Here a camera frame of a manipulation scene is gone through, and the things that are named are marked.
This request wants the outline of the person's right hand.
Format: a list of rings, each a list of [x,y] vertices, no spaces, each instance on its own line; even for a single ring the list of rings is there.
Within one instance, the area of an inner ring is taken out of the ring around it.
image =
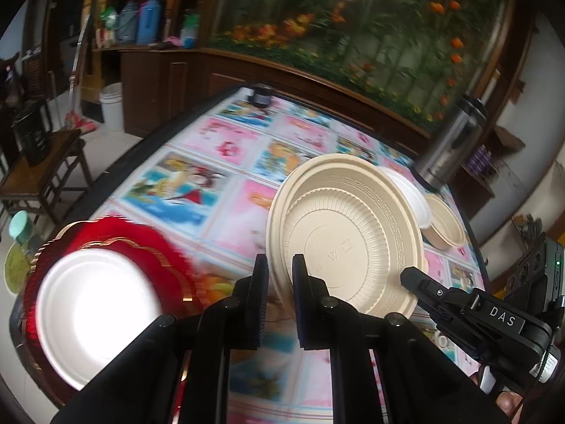
[[[496,399],[497,406],[510,418],[512,424],[518,424],[523,410],[522,397],[513,391],[504,390]]]

